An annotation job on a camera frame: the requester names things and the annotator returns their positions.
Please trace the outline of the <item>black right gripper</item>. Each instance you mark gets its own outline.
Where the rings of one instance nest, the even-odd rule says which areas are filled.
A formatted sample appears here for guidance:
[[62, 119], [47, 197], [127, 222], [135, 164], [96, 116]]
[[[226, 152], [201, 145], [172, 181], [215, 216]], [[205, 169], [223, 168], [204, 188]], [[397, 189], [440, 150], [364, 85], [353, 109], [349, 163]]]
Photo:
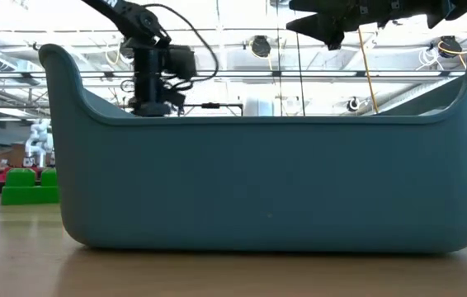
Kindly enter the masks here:
[[342, 47], [344, 32], [369, 23], [425, 15], [434, 27], [445, 18], [445, 0], [290, 0], [289, 8], [307, 12], [286, 25], [295, 33], [327, 42], [329, 51]]

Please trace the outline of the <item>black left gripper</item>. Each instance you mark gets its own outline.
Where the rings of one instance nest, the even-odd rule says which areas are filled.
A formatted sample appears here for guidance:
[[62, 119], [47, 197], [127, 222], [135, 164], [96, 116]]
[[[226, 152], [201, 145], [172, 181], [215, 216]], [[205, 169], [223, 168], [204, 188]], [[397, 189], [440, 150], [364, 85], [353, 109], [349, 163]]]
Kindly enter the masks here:
[[170, 87], [162, 73], [172, 71], [168, 49], [149, 46], [134, 47], [134, 100], [129, 106], [133, 114], [142, 117], [163, 117], [173, 111], [181, 113], [186, 97]]

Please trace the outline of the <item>green toy building block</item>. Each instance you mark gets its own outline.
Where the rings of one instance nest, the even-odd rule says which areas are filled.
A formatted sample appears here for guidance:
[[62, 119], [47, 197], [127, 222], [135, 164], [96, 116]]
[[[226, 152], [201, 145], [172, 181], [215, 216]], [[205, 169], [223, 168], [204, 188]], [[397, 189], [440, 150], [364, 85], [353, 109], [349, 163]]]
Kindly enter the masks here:
[[55, 169], [45, 169], [36, 184], [36, 172], [30, 168], [10, 170], [1, 193], [1, 205], [58, 204], [59, 188]]

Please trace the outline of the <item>black metal stand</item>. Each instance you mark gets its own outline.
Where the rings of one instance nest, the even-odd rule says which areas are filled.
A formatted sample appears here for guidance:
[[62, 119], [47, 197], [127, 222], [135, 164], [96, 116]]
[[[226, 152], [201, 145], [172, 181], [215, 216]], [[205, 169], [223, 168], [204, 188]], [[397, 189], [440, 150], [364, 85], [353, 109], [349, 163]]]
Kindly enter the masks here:
[[177, 112], [178, 116], [188, 116], [195, 109], [207, 110], [207, 112], [200, 113], [198, 116], [223, 116], [224, 113], [219, 113], [218, 110], [226, 109], [233, 116], [244, 116], [244, 106], [242, 103], [218, 103], [218, 102], [206, 102], [206, 103], [195, 103], [185, 104], [182, 109]]

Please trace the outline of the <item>brown cardboard box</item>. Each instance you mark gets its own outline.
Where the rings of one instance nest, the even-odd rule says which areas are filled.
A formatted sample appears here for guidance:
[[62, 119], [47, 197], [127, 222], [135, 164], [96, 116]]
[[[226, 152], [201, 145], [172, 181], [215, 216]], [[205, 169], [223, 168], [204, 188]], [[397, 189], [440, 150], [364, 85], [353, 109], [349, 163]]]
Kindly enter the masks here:
[[25, 157], [24, 144], [12, 144], [10, 146], [0, 146], [0, 161], [7, 160], [10, 167], [21, 167]]

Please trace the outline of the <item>dark teal plastic bin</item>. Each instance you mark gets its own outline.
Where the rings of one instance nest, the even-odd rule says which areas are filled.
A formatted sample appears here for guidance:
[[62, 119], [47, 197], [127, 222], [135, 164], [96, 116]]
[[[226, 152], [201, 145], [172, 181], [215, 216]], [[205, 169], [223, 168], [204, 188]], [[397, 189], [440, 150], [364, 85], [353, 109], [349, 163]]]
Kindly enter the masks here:
[[378, 115], [146, 118], [86, 90], [60, 46], [39, 56], [62, 222], [86, 246], [467, 247], [467, 69]]

